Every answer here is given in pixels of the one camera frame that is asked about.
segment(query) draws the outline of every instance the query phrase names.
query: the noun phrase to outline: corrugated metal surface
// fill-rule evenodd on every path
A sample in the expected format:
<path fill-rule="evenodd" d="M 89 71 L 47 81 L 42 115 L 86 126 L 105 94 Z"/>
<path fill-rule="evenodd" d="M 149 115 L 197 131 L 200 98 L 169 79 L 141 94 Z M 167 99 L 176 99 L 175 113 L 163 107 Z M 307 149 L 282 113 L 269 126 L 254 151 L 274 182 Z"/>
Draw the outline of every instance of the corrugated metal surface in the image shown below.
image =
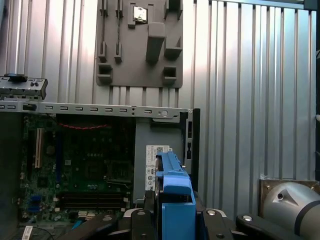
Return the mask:
<path fill-rule="evenodd" d="M 261 174 L 314 179 L 315 12 L 185 0 L 182 88 L 101 87 L 97 2 L 11 1 L 0 74 L 48 78 L 48 102 L 201 108 L 199 192 L 230 217 L 256 212 Z"/>

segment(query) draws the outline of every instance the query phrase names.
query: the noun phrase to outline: blue plastic part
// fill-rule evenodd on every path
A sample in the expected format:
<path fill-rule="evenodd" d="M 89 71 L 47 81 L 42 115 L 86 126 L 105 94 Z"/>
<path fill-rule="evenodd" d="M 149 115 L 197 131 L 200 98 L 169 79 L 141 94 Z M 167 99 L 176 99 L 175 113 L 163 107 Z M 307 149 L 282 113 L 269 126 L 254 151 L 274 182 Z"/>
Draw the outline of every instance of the blue plastic part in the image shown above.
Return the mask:
<path fill-rule="evenodd" d="M 30 207 L 28 207 L 28 212 L 29 213 L 38 213 L 38 212 L 40 212 L 40 207 L 39 206 L 30 206 Z"/>
<path fill-rule="evenodd" d="M 31 196 L 30 200 L 31 200 L 32 202 L 34 202 L 34 201 L 41 201 L 41 195 Z"/>
<path fill-rule="evenodd" d="M 188 195 L 191 202 L 162 203 L 162 239 L 196 239 L 196 200 L 187 172 L 172 151 L 160 152 L 163 171 L 158 171 L 158 179 L 163 178 L 163 193 Z"/>
<path fill-rule="evenodd" d="M 81 221 L 81 220 L 77 221 L 77 222 L 73 225 L 73 227 L 72 227 L 71 230 L 76 229 L 76 228 L 79 227 L 81 224 L 82 224 L 82 221 Z"/>

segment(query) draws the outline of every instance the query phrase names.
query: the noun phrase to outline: screw hole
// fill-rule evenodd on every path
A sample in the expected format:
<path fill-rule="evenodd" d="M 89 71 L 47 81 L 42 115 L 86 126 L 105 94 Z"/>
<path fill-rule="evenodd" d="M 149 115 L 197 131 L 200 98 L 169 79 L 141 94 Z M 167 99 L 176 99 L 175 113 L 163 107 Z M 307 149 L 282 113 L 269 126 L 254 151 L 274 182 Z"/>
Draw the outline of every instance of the screw hole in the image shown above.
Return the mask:
<path fill-rule="evenodd" d="M 223 235 L 223 234 L 221 234 L 221 233 L 218 233 L 218 234 L 216 235 L 216 237 L 217 237 L 218 239 L 224 239 L 224 238 L 225 238 L 225 235 Z"/>

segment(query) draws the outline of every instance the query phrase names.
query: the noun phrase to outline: circuit board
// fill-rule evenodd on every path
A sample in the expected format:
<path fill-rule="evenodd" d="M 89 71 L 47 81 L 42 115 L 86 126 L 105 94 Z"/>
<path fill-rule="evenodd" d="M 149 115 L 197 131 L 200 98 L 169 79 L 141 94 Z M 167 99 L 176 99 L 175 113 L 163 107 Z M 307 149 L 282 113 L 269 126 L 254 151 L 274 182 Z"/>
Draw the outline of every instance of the circuit board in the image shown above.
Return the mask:
<path fill-rule="evenodd" d="M 134 123 L 39 114 L 23 121 L 22 223 L 73 223 L 131 207 Z"/>

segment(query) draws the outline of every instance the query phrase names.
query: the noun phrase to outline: sticker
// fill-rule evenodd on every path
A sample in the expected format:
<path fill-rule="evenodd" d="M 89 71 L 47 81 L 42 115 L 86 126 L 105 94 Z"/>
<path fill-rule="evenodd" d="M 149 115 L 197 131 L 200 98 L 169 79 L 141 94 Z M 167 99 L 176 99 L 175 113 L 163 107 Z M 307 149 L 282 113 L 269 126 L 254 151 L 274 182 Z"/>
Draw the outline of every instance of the sticker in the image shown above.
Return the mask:
<path fill-rule="evenodd" d="M 70 165 L 71 165 L 71 160 L 65 160 L 65 161 L 64 161 L 64 165 L 70 166 Z"/>
<path fill-rule="evenodd" d="M 160 152 L 167 153 L 168 145 L 147 145 L 145 147 L 145 190 L 155 190 L 156 186 L 156 155 Z"/>
<path fill-rule="evenodd" d="M 24 232 L 23 232 L 23 236 L 22 236 L 22 240 L 29 240 L 30 236 L 31 236 L 31 232 L 32 229 L 34 227 L 33 226 L 25 226 Z"/>

